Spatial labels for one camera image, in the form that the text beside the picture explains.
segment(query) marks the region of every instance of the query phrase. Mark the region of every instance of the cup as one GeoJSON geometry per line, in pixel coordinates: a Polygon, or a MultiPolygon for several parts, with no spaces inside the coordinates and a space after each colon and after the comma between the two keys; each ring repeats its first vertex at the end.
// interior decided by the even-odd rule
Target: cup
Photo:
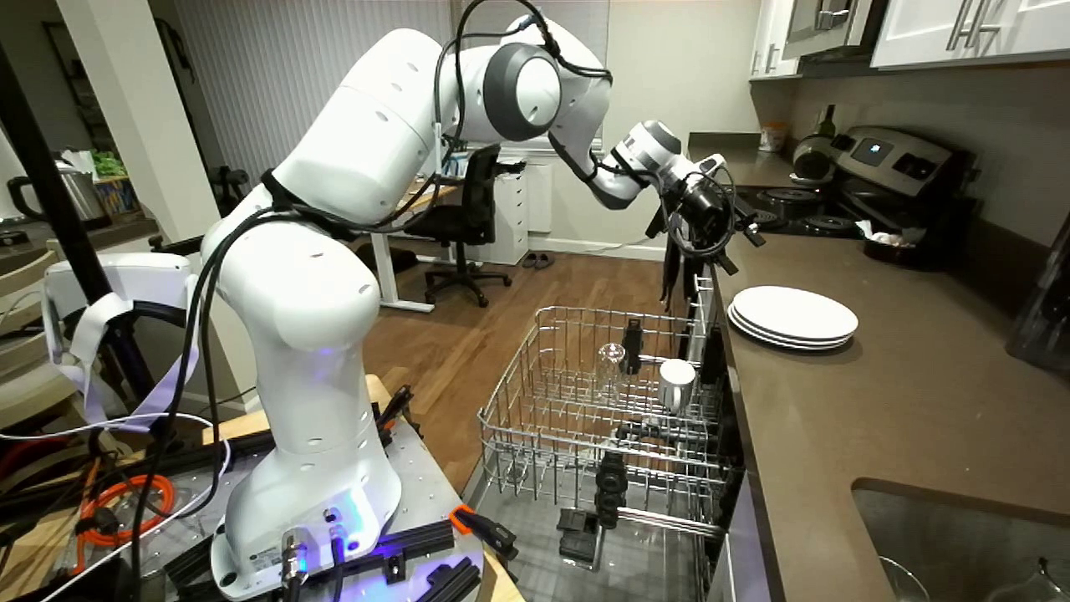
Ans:
{"type": "Polygon", "coordinates": [[[620,359],[626,359],[626,348],[614,341],[598,348],[598,372],[594,372],[598,404],[626,404],[620,359]]]}
{"type": "Polygon", "coordinates": [[[693,397],[695,387],[695,363],[693,361],[661,361],[661,408],[666,411],[681,411],[693,397]]]}

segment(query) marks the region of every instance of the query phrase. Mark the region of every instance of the kitchen cabinet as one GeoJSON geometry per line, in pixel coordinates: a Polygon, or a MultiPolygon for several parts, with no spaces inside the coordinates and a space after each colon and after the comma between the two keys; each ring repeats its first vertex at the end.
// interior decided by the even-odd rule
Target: kitchen cabinet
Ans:
{"type": "Polygon", "coordinates": [[[1018,0],[1011,52],[1070,52],[1070,0],[1018,0]]]}
{"type": "Polygon", "coordinates": [[[791,77],[800,69],[800,59],[781,58],[781,47],[789,41],[789,23],[791,23],[791,0],[761,0],[752,59],[749,59],[752,80],[791,77]]]}
{"type": "Polygon", "coordinates": [[[1070,49],[1070,0],[891,0],[871,68],[954,68],[1070,49]]]}
{"type": "Polygon", "coordinates": [[[532,247],[532,230],[548,230],[550,171],[523,157],[523,171],[496,177],[496,241],[474,243],[470,257],[518,265],[532,247]]]}

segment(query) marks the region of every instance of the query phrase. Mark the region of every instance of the cable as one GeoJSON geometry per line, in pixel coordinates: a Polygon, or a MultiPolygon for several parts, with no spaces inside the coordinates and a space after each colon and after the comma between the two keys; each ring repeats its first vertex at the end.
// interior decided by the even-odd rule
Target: cable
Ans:
{"type": "Polygon", "coordinates": [[[237,402],[243,402],[249,391],[258,391],[258,383],[241,387],[237,394],[216,397],[216,404],[237,404],[237,402]]]}
{"type": "Polygon", "coordinates": [[[536,20],[536,26],[542,35],[542,43],[544,43],[544,52],[550,59],[557,59],[568,75],[594,77],[594,80],[607,80],[613,82],[613,69],[604,69],[604,68],[579,68],[579,64],[564,59],[562,43],[550,36],[550,31],[548,31],[544,17],[537,12],[537,7],[529,4],[529,0],[518,0],[518,4],[523,4],[529,17],[536,20]]]}
{"type": "MultiPolygon", "coordinates": [[[[223,269],[209,272],[207,291],[216,288],[219,272],[223,272],[223,269]]],[[[215,397],[215,363],[209,363],[209,341],[207,341],[209,300],[215,300],[215,295],[207,295],[207,300],[204,300],[196,331],[201,331],[201,348],[204,348],[204,387],[207,387],[207,415],[209,415],[209,446],[219,446],[219,408],[216,408],[216,397],[215,397]]],[[[209,487],[207,487],[207,494],[201,498],[201,504],[191,509],[191,514],[201,512],[201,509],[215,498],[216,486],[219,486],[219,470],[209,470],[209,487]]]]}
{"type": "Polygon", "coordinates": [[[464,130],[464,75],[461,75],[461,49],[464,49],[464,26],[470,20],[470,12],[480,7],[483,0],[474,0],[464,7],[461,20],[457,20],[457,35],[453,35],[453,82],[457,82],[457,123],[453,123],[453,134],[452,134],[452,150],[453,143],[461,140],[461,130],[464,130]]]}
{"type": "MultiPolygon", "coordinates": [[[[186,321],[184,344],[179,344],[179,361],[178,361],[178,376],[179,376],[179,378],[174,380],[174,394],[169,394],[169,404],[166,404],[166,417],[163,417],[160,434],[157,434],[157,447],[155,447],[150,459],[148,459],[148,482],[155,482],[157,465],[160,465],[160,455],[163,455],[163,447],[166,447],[166,440],[169,440],[169,425],[174,425],[174,417],[178,417],[178,402],[179,402],[179,394],[184,394],[184,376],[186,376],[186,369],[191,369],[192,336],[196,336],[196,323],[207,323],[207,321],[201,321],[196,310],[201,310],[204,295],[215,295],[215,281],[216,281],[215,272],[223,269],[223,257],[228,257],[228,250],[235,247],[237,237],[243,237],[248,230],[255,230],[255,226],[260,226],[260,224],[276,224],[276,222],[299,222],[299,213],[294,213],[294,211],[258,211],[258,213],[249,213],[248,222],[241,222],[241,224],[209,250],[209,257],[204,260],[201,279],[196,279],[196,285],[192,285],[191,314],[186,314],[191,321],[186,321]]],[[[148,493],[150,493],[150,487],[139,487],[136,504],[134,504],[134,538],[131,538],[134,598],[136,598],[136,582],[139,582],[139,519],[143,519],[143,509],[148,509],[148,493]]]]}
{"type": "Polygon", "coordinates": [[[33,434],[9,434],[9,433],[0,433],[0,440],[48,440],[48,438],[78,438],[78,434],[88,434],[88,433],[139,433],[143,417],[163,417],[166,411],[143,411],[143,415],[120,415],[120,417],[111,417],[111,420],[88,420],[88,425],[78,425],[78,427],[62,427],[62,433],[33,433],[33,434]]]}
{"type": "MultiPolygon", "coordinates": [[[[178,411],[178,417],[196,420],[196,425],[204,425],[204,427],[209,425],[209,420],[204,420],[201,415],[184,415],[184,411],[178,411]]],[[[88,579],[91,572],[97,572],[101,566],[108,566],[108,561],[116,557],[120,552],[134,550],[134,543],[139,543],[143,534],[155,534],[155,531],[166,528],[169,521],[184,519],[186,509],[201,504],[204,498],[209,498],[209,487],[204,487],[196,498],[191,498],[186,504],[179,504],[174,514],[166,514],[166,519],[157,521],[155,528],[148,528],[148,531],[134,528],[134,538],[131,538],[131,543],[122,543],[120,550],[101,555],[93,566],[88,566],[83,572],[78,572],[74,579],[67,579],[61,587],[53,587],[42,602],[61,598],[61,594],[62,594],[67,587],[74,587],[79,579],[88,579]]]]}

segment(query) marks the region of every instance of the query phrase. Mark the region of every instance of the appliance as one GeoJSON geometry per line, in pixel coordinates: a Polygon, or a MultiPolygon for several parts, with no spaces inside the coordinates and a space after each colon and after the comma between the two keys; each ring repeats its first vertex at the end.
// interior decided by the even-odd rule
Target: appliance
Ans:
{"type": "Polygon", "coordinates": [[[885,0],[794,0],[787,58],[871,49],[885,0]]]}
{"type": "Polygon", "coordinates": [[[1070,376],[1070,213],[1005,348],[1042,372],[1070,376]]]}
{"type": "Polygon", "coordinates": [[[855,222],[868,222],[871,230],[909,237],[909,247],[867,250],[916,269],[938,265],[972,213],[963,197],[972,155],[891,126],[852,126],[838,143],[837,173],[819,188],[734,188],[759,230],[858,237],[855,222]]]}

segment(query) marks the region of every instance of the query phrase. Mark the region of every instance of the office chair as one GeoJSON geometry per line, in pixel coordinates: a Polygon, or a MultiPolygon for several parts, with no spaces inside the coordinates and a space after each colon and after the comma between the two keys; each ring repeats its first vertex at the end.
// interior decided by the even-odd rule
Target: office chair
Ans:
{"type": "Polygon", "coordinates": [[[510,285],[507,275],[480,272],[464,260],[464,243],[488,243],[496,241],[496,177],[513,173],[518,166],[497,164],[502,147],[480,147],[469,157],[469,173],[461,182],[461,203],[433,203],[416,213],[404,230],[416,237],[433,237],[439,243],[453,243],[452,269],[429,269],[425,272],[425,300],[433,305],[433,295],[445,288],[469,288],[479,308],[488,308],[488,297],[479,291],[479,281],[502,281],[510,285]]]}

